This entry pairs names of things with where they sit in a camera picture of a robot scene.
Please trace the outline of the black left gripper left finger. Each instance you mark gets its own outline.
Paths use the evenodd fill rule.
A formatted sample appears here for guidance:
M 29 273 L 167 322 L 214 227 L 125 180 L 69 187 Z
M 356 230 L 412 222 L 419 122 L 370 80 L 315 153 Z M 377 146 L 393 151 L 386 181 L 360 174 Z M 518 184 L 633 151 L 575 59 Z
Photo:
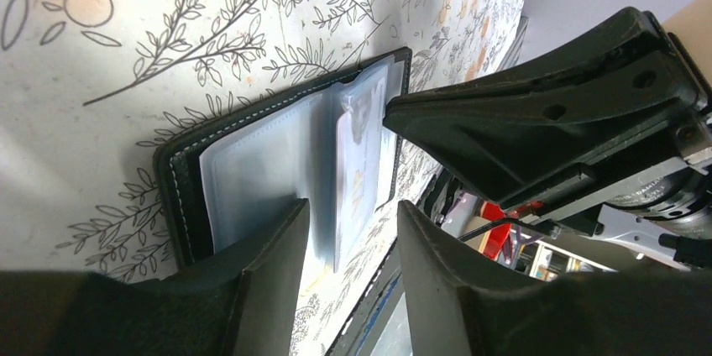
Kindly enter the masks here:
M 4 355 L 286 355 L 310 227 L 297 199 L 253 236 L 163 280 L 1 274 Z

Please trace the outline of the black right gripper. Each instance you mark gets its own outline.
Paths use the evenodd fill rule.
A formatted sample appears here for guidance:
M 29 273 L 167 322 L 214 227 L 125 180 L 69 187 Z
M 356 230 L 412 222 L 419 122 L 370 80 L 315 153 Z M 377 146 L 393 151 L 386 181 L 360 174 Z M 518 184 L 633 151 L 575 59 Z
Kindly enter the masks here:
M 711 235 L 711 0 L 623 8 L 478 79 L 394 98 L 385 126 L 528 225 L 612 207 Z

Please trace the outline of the black leather card holder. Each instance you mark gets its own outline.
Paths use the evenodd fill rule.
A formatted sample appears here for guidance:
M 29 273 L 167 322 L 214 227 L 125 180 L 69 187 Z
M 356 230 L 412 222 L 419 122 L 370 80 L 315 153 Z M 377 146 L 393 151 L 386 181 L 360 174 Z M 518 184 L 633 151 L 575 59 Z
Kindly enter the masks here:
M 154 172 L 180 267 L 264 236 L 309 201 L 305 266 L 341 269 L 395 194 L 401 140 L 382 126 L 409 87 L 403 47 L 178 133 Z

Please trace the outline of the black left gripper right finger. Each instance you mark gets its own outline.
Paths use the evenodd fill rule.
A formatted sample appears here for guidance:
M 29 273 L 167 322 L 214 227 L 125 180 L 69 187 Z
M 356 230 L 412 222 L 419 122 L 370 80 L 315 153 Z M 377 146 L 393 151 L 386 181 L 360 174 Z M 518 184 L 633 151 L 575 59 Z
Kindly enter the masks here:
M 708 355 L 708 271 L 583 272 L 546 282 L 487 259 L 412 202 L 397 208 L 416 355 Z

